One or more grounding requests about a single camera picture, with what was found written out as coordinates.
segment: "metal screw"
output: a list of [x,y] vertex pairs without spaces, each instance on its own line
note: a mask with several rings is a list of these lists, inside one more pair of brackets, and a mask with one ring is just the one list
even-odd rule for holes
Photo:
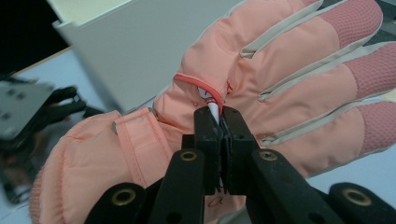
[[269,151],[260,152],[260,157],[262,157],[262,159],[264,159],[266,161],[276,161],[277,160],[276,154],[269,152]]
[[132,189],[120,189],[113,194],[111,202],[116,206],[124,206],[136,198],[136,193]]
[[197,159],[197,154],[195,152],[191,152],[191,151],[186,151],[181,153],[180,158],[183,161],[193,161],[195,159]]
[[2,120],[6,120],[6,119],[9,119],[9,118],[11,118],[11,115],[9,114],[9,113],[2,113],[1,111],[0,111],[0,119],[2,119]]
[[350,202],[360,206],[369,206],[372,204],[371,199],[363,192],[357,189],[343,189],[343,195]]
[[9,90],[7,91],[7,95],[8,95],[8,96],[12,96],[13,94],[15,94],[15,92],[16,92],[15,89],[12,89],[12,88],[11,88],[11,89],[9,89]]
[[22,100],[23,98],[25,98],[26,97],[26,94],[24,93],[24,92],[20,92],[18,95],[17,95],[17,99],[18,100]]

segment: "white box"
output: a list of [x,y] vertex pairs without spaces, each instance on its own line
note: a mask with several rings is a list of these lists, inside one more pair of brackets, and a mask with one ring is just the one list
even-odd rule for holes
[[53,25],[121,111],[171,83],[184,51],[241,0],[48,0]]

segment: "velcro strap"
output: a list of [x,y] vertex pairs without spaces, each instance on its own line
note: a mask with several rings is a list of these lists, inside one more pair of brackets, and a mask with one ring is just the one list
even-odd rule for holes
[[148,108],[115,120],[117,135],[134,183],[146,188],[165,175],[172,150]]

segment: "glove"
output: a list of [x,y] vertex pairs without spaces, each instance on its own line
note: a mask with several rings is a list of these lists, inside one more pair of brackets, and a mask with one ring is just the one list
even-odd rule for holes
[[[38,174],[34,223],[82,223],[110,187],[150,186],[206,104],[220,114],[224,105],[239,110],[260,147],[280,151],[302,176],[392,146],[396,104],[365,100],[396,87],[396,43],[362,47],[381,10],[348,0],[316,12],[321,2],[247,0],[186,51],[154,101],[157,117],[143,108],[76,125]],[[207,196],[205,222],[243,204],[240,196]]]

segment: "pink knit fabric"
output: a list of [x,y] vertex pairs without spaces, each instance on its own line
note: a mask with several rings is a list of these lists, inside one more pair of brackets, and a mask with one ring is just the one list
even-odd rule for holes
[[373,0],[349,0],[342,7],[337,6],[320,17],[334,27],[342,49],[371,35],[382,21],[382,12]]
[[358,86],[357,99],[396,86],[396,43],[346,63]]
[[41,169],[36,177],[35,184],[31,190],[31,196],[29,201],[29,209],[30,209],[30,217],[32,218],[33,223],[40,223],[40,195],[41,195],[41,184],[42,184],[42,175],[44,170]]
[[396,104],[381,102],[358,107],[364,120],[364,143],[361,154],[390,147],[396,142]]

